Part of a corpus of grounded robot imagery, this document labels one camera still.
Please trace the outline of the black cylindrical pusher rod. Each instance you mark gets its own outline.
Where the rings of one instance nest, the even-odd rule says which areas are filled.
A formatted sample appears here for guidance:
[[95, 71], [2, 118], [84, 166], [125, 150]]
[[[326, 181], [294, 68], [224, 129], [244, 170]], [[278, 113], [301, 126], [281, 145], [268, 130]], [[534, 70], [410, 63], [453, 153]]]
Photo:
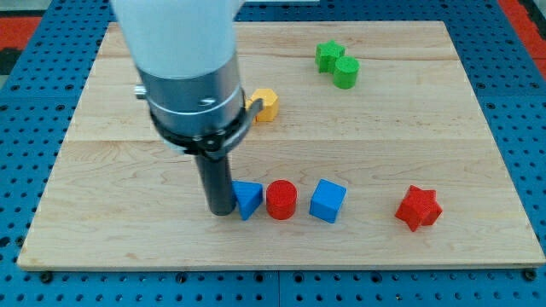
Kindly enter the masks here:
[[195, 157], [200, 179], [205, 190], [209, 210], [217, 216], [227, 216], [236, 204], [232, 186], [229, 158], [208, 159], [202, 155]]

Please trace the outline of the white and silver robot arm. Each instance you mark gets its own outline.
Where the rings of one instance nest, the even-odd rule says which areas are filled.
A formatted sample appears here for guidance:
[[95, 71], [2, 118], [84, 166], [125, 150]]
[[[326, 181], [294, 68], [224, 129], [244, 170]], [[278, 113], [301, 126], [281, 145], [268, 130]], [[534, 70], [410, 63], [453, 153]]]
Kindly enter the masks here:
[[154, 128], [195, 157], [210, 211], [235, 209], [229, 152], [248, 133], [263, 102], [247, 107], [234, 18], [240, 1], [112, 0]]

